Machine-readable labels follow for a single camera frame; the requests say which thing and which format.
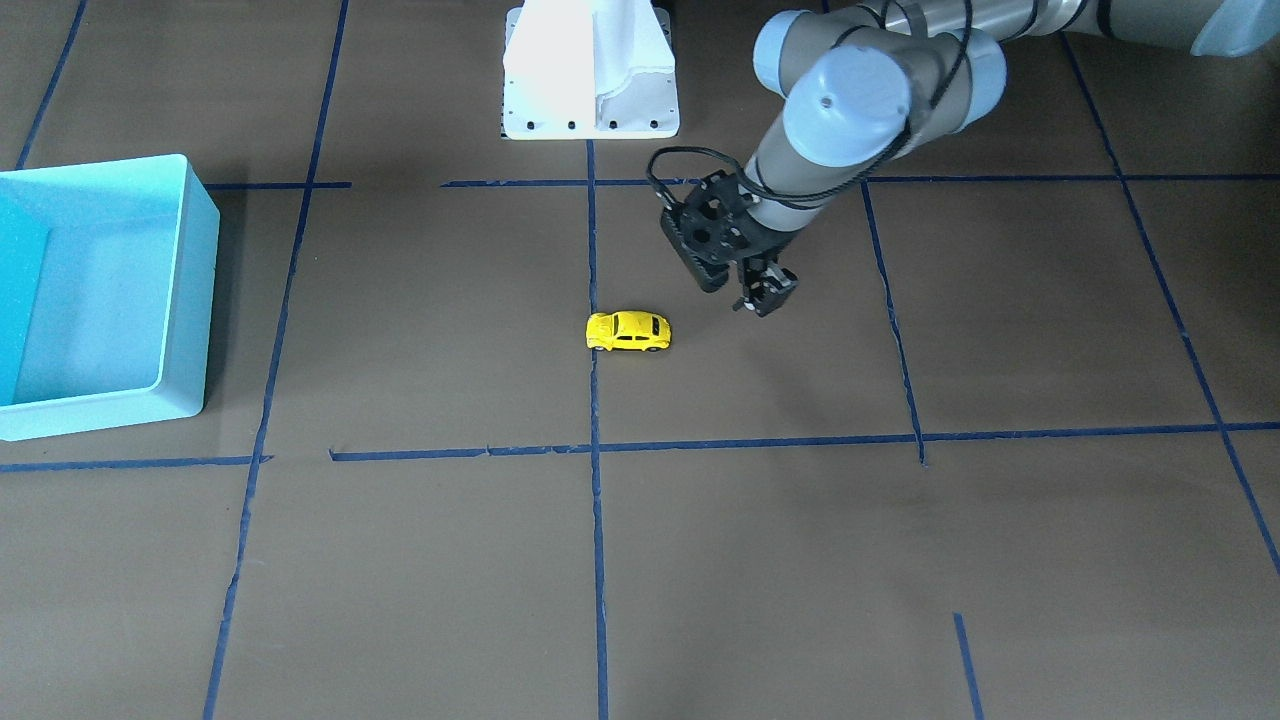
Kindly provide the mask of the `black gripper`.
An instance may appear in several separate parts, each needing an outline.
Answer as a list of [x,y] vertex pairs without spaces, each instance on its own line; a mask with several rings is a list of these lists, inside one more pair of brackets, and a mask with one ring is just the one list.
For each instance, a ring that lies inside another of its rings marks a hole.
[[797,288],[797,275],[769,263],[797,233],[801,211],[760,195],[735,196],[735,256],[740,295],[735,311],[768,316]]

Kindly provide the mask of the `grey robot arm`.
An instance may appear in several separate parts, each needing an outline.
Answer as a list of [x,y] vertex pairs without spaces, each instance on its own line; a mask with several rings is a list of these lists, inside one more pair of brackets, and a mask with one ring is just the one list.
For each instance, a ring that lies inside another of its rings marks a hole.
[[883,164],[989,114],[1004,42],[1097,35],[1197,56],[1244,56],[1277,35],[1275,1],[859,1],[782,12],[756,37],[758,79],[783,108],[740,170],[750,206],[733,234],[739,306],[764,316],[794,291],[781,250],[837,195]]

